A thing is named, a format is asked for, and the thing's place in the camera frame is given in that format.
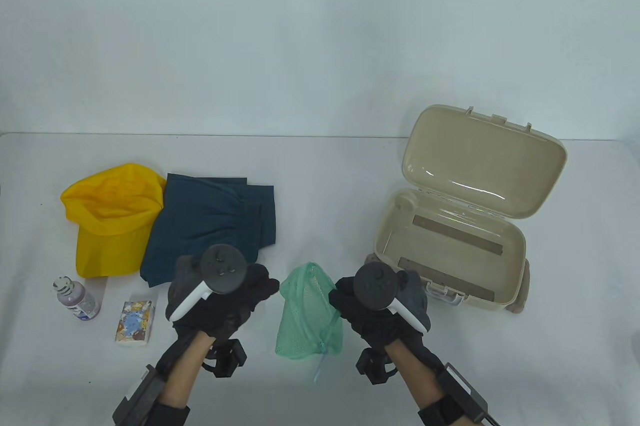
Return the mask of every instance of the plastic bottle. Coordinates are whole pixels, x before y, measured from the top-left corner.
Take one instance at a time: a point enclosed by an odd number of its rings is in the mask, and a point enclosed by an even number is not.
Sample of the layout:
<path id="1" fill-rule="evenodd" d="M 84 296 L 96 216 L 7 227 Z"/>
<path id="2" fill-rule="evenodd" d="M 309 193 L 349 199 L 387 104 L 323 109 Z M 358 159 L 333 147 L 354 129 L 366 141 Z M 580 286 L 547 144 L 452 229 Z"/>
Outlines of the plastic bottle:
<path id="1" fill-rule="evenodd" d="M 89 321 L 100 311 L 100 303 L 96 301 L 82 283 L 72 281 L 68 276 L 60 276 L 53 282 L 57 291 L 57 300 L 66 306 L 76 318 Z"/>

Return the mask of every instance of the cap brim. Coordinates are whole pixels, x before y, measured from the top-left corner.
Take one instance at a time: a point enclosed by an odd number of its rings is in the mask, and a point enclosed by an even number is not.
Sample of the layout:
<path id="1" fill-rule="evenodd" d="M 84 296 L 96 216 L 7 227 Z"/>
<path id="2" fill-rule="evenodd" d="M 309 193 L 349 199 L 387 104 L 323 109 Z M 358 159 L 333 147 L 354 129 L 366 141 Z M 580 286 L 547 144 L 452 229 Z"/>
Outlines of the cap brim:
<path id="1" fill-rule="evenodd" d="M 83 278 L 131 275 L 140 270 L 151 227 L 130 233 L 98 236 L 80 227 L 75 268 Z"/>

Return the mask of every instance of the white controller grip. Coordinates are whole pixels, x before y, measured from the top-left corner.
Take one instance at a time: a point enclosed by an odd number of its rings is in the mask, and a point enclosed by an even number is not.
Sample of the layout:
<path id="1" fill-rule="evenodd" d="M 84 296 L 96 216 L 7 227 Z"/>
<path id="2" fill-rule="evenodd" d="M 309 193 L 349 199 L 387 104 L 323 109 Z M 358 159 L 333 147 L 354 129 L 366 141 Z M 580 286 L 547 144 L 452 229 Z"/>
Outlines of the white controller grip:
<path id="1" fill-rule="evenodd" d="M 414 328 L 414 330 L 422 333 L 423 335 L 427 334 L 427 328 L 425 328 L 425 326 L 420 321 L 418 321 L 418 318 L 412 315 L 407 307 L 400 303 L 397 298 L 394 298 L 391 304 L 386 307 L 386 309 L 391 311 L 393 314 L 398 313 L 405 321 L 407 321 L 407 323 L 409 323 Z"/>
<path id="2" fill-rule="evenodd" d="M 213 293 L 211 289 L 207 286 L 207 284 L 203 281 L 198 286 L 196 286 L 192 292 L 178 305 L 178 307 L 171 313 L 169 316 L 169 321 L 172 323 L 174 321 L 178 321 L 180 318 L 185 316 L 192 307 L 198 303 L 199 300 L 206 300 Z"/>

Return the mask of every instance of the small box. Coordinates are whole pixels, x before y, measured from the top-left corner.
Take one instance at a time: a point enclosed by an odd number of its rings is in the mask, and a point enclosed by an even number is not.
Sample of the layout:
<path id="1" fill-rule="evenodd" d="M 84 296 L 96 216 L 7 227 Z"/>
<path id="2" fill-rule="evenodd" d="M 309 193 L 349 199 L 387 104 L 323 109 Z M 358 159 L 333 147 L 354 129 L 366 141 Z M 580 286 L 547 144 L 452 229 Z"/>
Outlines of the small box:
<path id="1" fill-rule="evenodd" d="M 430 106 L 402 161 L 404 177 L 418 189 L 391 198 L 375 254 L 417 271 L 430 296 L 452 305 L 509 307 L 528 280 L 523 284 L 526 241 L 508 218 L 533 215 L 566 161 L 562 143 L 530 124 Z"/>
<path id="2" fill-rule="evenodd" d="M 144 346 L 149 342 L 154 306 L 151 301 L 125 301 L 116 331 L 116 343 Z"/>

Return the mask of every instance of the suitcase lid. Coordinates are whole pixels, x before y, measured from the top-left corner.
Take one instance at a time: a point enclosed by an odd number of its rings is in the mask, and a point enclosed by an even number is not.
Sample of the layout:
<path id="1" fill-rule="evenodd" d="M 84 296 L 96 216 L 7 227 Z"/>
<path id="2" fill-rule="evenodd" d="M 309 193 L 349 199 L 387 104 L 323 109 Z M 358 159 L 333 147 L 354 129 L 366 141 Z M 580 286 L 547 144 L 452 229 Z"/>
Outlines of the suitcase lid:
<path id="1" fill-rule="evenodd" d="M 562 143 L 531 124 L 438 104 L 416 121 L 402 173 L 420 189 L 527 218 L 547 199 L 566 161 Z"/>

